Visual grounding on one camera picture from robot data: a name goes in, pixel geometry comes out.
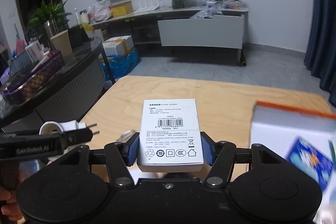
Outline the left hand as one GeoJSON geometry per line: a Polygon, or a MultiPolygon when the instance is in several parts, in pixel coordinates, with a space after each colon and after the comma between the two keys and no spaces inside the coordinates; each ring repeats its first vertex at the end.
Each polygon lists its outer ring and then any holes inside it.
{"type": "Polygon", "coordinates": [[[17,223],[23,218],[17,202],[17,188],[24,180],[18,162],[1,162],[1,223],[17,223]]]}

